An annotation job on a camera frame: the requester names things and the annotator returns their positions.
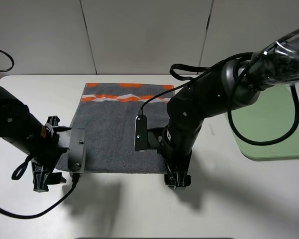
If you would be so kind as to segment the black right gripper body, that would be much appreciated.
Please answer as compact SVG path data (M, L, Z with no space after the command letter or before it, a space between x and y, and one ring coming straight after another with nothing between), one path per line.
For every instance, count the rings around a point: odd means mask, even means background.
M156 127L147 130L149 149L156 149L164 158L165 179L191 179L188 174L192 151L184 149L172 136L168 127Z

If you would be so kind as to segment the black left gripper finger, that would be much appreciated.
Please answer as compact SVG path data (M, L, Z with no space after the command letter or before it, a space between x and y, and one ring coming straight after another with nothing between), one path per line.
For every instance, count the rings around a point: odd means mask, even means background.
M33 191L42 193L48 192L49 185L66 183L61 172L54 172L54 167L46 167L39 163L32 163Z

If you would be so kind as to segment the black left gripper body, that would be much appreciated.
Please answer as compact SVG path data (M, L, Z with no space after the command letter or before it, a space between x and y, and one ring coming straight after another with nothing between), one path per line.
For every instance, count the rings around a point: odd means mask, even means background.
M31 160L33 172L52 172L62 154L69 150L71 128L60 126L59 122L57 116L48 117L45 129L50 134L46 137L46 141L40 144L43 149Z

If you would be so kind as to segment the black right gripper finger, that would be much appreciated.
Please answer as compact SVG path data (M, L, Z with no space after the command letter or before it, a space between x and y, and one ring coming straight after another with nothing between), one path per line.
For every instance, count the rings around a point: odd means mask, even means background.
M164 183L172 190L184 190L191 185L191 175L176 172L174 175L164 174Z

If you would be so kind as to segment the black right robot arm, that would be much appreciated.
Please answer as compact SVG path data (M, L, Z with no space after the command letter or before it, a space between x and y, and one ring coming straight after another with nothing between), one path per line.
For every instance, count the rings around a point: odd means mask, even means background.
M159 152L164 158L165 185L184 189L191 184L188 174L192 148L206 118L227 114L234 134L254 146L269 146L289 138L299 125L299 29L277 39L258 52L232 55L211 67L174 64L170 74L183 84L173 89L167 103L169 122L161 133ZM295 116L282 136L254 141L236 128L233 110L254 104L260 93L276 85L289 85Z

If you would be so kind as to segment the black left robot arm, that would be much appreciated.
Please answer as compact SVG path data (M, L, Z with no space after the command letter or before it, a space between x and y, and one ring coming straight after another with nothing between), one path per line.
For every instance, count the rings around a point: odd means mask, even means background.
M30 164L34 191L47 192L48 185L65 183L66 179L54 169L68 147L60 146L60 133L70 127L59 126L57 116L49 116L42 124L31 114L27 105L0 86L0 138L24 152L27 157L12 173L19 180Z

